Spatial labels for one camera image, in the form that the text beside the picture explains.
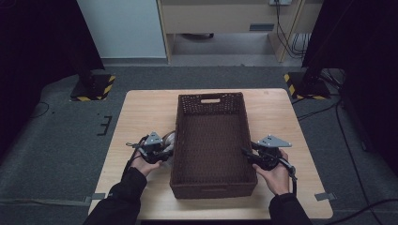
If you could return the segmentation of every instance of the woven plastic basket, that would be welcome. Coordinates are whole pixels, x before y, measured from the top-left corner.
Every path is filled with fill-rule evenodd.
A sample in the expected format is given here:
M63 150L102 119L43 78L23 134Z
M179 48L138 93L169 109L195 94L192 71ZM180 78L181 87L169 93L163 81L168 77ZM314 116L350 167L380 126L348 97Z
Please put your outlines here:
M175 197L252 195L257 176L241 147L252 149L241 93L180 95L170 180Z

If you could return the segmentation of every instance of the hand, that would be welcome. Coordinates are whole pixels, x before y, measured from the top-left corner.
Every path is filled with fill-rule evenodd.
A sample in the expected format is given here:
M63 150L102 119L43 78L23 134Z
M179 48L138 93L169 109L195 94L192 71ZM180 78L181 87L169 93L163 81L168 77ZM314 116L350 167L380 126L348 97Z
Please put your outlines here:
M287 160L287 154L280 149L282 157ZM279 163L273 170L264 171L260 166L253 164L255 171L264 177L270 191L276 195L289 193L289 173L287 169Z
M159 160L155 164L147 163L141 156L141 153L137 151L134 155L137 157L132 161L130 167L136 168L139 172L141 172L144 176L148 176L149 173L155 169L158 169L161 166L162 161Z

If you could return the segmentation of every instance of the gray carpet floor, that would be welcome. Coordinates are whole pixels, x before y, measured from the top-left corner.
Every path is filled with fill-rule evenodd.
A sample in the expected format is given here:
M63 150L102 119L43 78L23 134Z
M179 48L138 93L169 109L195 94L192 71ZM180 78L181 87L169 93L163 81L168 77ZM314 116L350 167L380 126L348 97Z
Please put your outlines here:
M116 78L105 100L69 101L69 95L78 81L77 76L52 83L43 89L41 102L32 113L32 119L26 124L0 167L0 199L82 201L85 196L91 196L95 191L124 97L130 90L287 90L284 73L300 71L300 68L108 67L107 71ZM338 100L338 96L333 96L331 99L305 99L299 102L292 99L292 103L297 116L302 116L323 110ZM325 190L337 197L330 202L333 217L314 220L314 224L327 224L356 213L369 203L398 198L398 177L391 172L379 154L362 150L351 119L342 107L338 107L337 112L348 139L350 154L335 109L333 107L299 120ZM104 130L101 124L108 121L105 116L113 118L107 134L99 136ZM373 211L382 224L397 223L398 202L380 204ZM87 212L87 206L0 204L0 224L82 224ZM267 224L265 221L255 223ZM379 223L372 212L367 210L340 224Z

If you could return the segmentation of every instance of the light wood tabletop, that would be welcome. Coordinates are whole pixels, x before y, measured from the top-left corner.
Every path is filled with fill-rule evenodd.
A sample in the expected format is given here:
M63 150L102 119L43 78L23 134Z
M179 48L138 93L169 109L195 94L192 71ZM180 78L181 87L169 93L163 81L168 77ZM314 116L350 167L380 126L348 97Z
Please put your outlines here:
M137 143L156 131L160 136L176 129L178 95L235 93L244 97L251 139L257 142L268 134L293 144L283 150L296 167L298 200L309 218L331 218L328 200L318 201L314 194L324 193L313 158L302 134L289 96L283 89L198 89L198 90L133 90L126 95L107 157L99 177L96 193L108 193L120 182L121 174L133 149L126 143ZM273 194L258 176L252 196L178 200L170 188L171 165L162 166L147 177L141 197L138 219L267 219ZM97 205L93 201L89 212Z

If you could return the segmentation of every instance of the black curtain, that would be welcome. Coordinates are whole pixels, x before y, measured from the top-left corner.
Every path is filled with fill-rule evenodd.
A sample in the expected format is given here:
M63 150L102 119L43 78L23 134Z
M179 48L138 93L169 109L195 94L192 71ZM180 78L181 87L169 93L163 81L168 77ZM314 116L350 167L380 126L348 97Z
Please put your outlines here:
M0 157L45 85L97 68L104 69L75 0L0 0Z
M365 150L398 175L398 0L325 0L305 55L307 68L342 68L344 105Z

